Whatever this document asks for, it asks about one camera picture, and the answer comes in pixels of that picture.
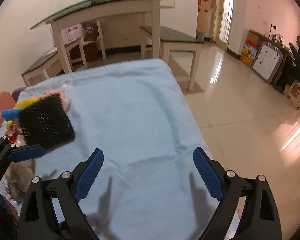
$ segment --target yellow cloth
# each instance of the yellow cloth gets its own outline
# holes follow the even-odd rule
[[[38,102],[41,99],[41,97],[35,97],[35,98],[26,98],[22,100],[20,103],[15,104],[14,108],[25,108],[27,106],[30,106],[36,102]],[[6,123],[6,128],[9,129],[10,125],[12,125],[12,121],[8,121]]]

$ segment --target blue gripper pad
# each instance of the blue gripper pad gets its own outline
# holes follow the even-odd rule
[[[43,155],[44,149],[39,144],[34,146],[21,146],[10,152],[10,155],[8,156],[8,161],[18,163],[42,157]]]
[[[193,152],[193,161],[210,195],[221,201],[223,199],[222,182],[198,148]]]
[[[93,182],[95,181],[102,165],[103,152],[99,149],[97,154],[92,158],[85,170],[81,173],[75,184],[74,199],[77,203],[87,197]]]
[[[21,110],[23,110],[23,108],[1,110],[1,116],[5,121],[15,120],[18,118],[18,115]]]

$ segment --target black bench top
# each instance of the black bench top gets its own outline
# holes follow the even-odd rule
[[[152,35],[152,27],[140,27],[141,30]],[[185,33],[178,32],[171,28],[160,26],[160,41],[162,42],[184,42],[184,43],[204,43],[196,38],[193,38]]]
[[[52,52],[51,54],[48,54],[46,56],[39,58],[34,64],[32,64],[29,68],[27,68],[26,71],[24,71],[21,75],[25,75],[25,74],[41,67],[44,63],[46,63],[49,59],[51,59],[56,54],[58,54],[57,51]]]

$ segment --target bed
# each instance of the bed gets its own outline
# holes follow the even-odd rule
[[[36,175],[57,178],[100,148],[104,165],[79,205],[101,240],[197,240],[218,201],[192,155],[198,146],[211,154],[169,67],[159,59],[106,65],[50,78],[19,100],[54,89],[71,98],[75,140],[36,159]],[[227,238],[238,223],[235,215]]]

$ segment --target wooden table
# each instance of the wooden table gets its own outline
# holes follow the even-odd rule
[[[103,59],[106,60],[106,52],[102,35],[100,18],[141,13],[142,21],[145,25],[145,13],[152,15],[152,56],[159,58],[160,53],[160,0],[86,0],[70,7],[64,8],[61,11],[47,17],[37,23],[31,29],[44,24],[51,24],[55,46],[60,55],[60,61],[65,73],[72,72],[69,63],[66,49],[63,44],[61,30],[83,22],[88,22],[97,19],[98,32]]]
[[[280,75],[282,73],[282,69],[284,67],[284,64],[290,60],[290,61],[293,61],[294,62],[294,57],[293,57],[293,54],[287,50],[285,50],[283,47],[281,47],[279,44],[277,44],[276,42],[272,41],[271,39],[267,38],[266,36],[263,36],[261,33],[258,33],[258,32],[255,32],[253,30],[250,30],[250,33],[253,33],[255,35],[257,35],[259,37],[258,41],[257,41],[257,49],[259,50],[260,47],[261,47],[261,44],[264,42],[264,41],[268,41],[270,42],[271,44],[277,46],[282,54],[283,54],[283,59],[279,65],[279,68],[278,70],[276,71],[276,73],[274,74],[272,80],[269,82],[269,84],[276,84],[277,80],[280,78]]]

